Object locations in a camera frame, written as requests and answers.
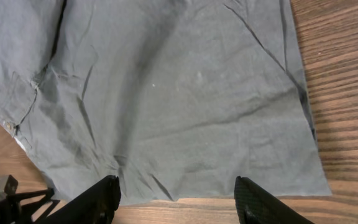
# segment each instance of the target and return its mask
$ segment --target wood grain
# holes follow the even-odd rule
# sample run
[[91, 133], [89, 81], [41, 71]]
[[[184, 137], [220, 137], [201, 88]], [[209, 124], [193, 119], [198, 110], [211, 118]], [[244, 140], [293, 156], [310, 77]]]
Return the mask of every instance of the wood grain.
[[[281, 197], [315, 223], [358, 223], [358, 0], [292, 0], [320, 157], [331, 197]], [[39, 171], [0, 127], [0, 175], [44, 188]], [[114, 223], [238, 223], [232, 198], [120, 207]]]

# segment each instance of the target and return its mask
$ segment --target garment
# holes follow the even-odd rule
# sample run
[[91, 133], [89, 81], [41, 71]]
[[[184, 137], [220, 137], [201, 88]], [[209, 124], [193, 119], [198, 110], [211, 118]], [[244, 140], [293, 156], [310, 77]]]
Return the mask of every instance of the garment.
[[109, 174], [122, 205], [232, 195], [238, 175], [330, 194], [289, 0], [11, 4], [0, 123], [61, 198]]

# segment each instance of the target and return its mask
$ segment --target gray cloth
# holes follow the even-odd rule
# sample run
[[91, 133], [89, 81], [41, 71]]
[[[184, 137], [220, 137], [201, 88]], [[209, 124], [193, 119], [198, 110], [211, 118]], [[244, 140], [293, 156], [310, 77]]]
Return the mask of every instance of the gray cloth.
[[61, 2], [7, 2], [0, 123], [60, 197], [108, 174], [123, 205], [233, 195], [238, 175], [330, 194], [289, 0], [68, 1], [59, 29]]

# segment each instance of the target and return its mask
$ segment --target wrinkled fabric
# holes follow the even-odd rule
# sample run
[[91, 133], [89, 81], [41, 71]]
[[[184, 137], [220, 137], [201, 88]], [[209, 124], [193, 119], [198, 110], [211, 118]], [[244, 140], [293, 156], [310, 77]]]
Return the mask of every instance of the wrinkled fabric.
[[30, 24], [6, 21], [0, 42], [34, 46], [0, 45], [17, 59], [0, 55], [0, 85], [17, 92], [0, 92], [0, 123], [60, 198], [109, 174], [122, 205], [232, 196], [239, 175], [330, 194], [289, 0], [22, 2], [6, 10]]

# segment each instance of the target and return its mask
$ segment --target brown wooden floor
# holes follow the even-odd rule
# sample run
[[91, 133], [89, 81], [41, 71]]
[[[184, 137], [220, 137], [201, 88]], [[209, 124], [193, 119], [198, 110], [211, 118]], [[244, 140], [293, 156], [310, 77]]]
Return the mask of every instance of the brown wooden floor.
[[[315, 223], [358, 223], [358, 0], [291, 0], [332, 197], [282, 197]], [[45, 187], [0, 127], [0, 175], [19, 191]], [[114, 223], [238, 223], [233, 199], [188, 198], [120, 207]]]

